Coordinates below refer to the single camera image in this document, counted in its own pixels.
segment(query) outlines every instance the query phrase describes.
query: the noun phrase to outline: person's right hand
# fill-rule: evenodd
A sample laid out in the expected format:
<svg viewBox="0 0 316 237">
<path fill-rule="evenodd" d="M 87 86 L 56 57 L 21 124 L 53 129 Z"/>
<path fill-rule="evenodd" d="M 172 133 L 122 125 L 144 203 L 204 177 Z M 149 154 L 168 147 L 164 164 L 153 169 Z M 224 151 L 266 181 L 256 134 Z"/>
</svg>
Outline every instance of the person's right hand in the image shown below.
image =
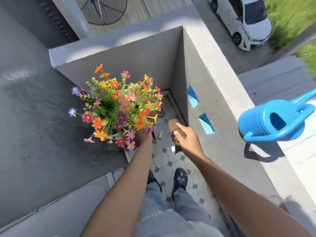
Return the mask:
<svg viewBox="0 0 316 237">
<path fill-rule="evenodd" d="M 186 134 L 186 138 L 184 139 L 178 131 L 173 132 L 180 143 L 183 153 L 187 157 L 190 157 L 190 155 L 195 155 L 199 157 L 204 156 L 200 141 L 198 139 L 198 135 L 190 127 L 185 127 L 180 123 L 176 124 Z"/>
</svg>

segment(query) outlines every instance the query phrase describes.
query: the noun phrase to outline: person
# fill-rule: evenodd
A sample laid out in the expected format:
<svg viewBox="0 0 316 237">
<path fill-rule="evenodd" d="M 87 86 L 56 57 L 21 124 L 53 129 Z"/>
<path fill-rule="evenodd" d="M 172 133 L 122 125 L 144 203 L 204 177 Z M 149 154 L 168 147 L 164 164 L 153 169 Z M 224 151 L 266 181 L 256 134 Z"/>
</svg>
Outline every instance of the person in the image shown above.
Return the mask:
<svg viewBox="0 0 316 237">
<path fill-rule="evenodd" d="M 196 165 L 206 182 L 248 237 L 312 237 L 294 218 L 269 200 L 234 179 L 202 151 L 198 135 L 177 124 L 175 131 L 183 153 Z M 210 236 L 222 234 L 205 210 L 185 191 L 187 176 L 177 169 L 172 197 L 175 211 L 166 210 L 159 183 L 149 172 L 153 150 L 151 135 L 141 130 L 140 143 L 128 168 L 93 212 L 81 237 L 101 236 Z"/>
</svg>

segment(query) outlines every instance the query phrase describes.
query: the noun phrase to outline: flower bouquet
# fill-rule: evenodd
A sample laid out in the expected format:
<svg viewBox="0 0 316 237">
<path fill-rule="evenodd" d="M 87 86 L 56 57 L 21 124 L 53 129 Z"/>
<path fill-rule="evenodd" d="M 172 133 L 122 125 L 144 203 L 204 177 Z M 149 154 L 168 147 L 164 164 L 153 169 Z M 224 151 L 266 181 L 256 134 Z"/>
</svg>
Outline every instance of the flower bouquet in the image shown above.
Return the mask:
<svg viewBox="0 0 316 237">
<path fill-rule="evenodd" d="M 86 102 L 83 121 L 91 122 L 94 127 L 91 137 L 84 141 L 94 143 L 93 136 L 109 143 L 113 143 L 115 139 L 117 146 L 133 150 L 136 147 L 135 132 L 143 129 L 148 135 L 155 128 L 157 115 L 154 115 L 154 111 L 161 110 L 163 98 L 160 89 L 157 86 L 153 88 L 154 80 L 147 75 L 144 81 L 128 85 L 128 71 L 121 73 L 122 81 L 109 79 L 109 74 L 102 70 L 102 64 L 95 72 L 101 72 L 100 78 L 105 80 L 98 81 L 93 77 L 92 82 L 87 81 L 90 90 L 72 88 L 72 94 L 80 96 Z M 79 114 L 74 108 L 68 113 L 71 117 Z"/>
</svg>

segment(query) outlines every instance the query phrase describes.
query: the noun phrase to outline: forearm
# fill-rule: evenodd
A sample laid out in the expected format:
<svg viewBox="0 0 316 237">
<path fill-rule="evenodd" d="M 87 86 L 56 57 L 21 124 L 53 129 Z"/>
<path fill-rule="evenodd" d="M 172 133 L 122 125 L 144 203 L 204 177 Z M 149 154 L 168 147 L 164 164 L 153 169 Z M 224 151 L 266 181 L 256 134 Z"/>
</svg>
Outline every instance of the forearm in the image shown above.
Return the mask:
<svg viewBox="0 0 316 237">
<path fill-rule="evenodd" d="M 146 190 L 152 150 L 152 139 L 148 138 L 100 202 L 81 237 L 132 235 Z"/>
<path fill-rule="evenodd" d="M 189 158 L 248 237 L 313 236 L 281 208 L 237 181 L 205 155 Z"/>
</svg>

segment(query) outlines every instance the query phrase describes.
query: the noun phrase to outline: watering can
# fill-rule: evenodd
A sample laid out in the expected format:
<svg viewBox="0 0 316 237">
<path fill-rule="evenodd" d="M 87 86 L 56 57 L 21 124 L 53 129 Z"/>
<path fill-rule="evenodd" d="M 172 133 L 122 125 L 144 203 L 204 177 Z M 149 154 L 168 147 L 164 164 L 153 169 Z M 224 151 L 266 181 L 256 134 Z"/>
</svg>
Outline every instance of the watering can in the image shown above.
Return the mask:
<svg viewBox="0 0 316 237">
<path fill-rule="evenodd" d="M 272 100 L 243 112 L 238 127 L 245 142 L 291 141 L 299 137 L 305 119 L 314 111 L 308 100 L 316 96 L 316 89 L 293 99 Z"/>
</svg>

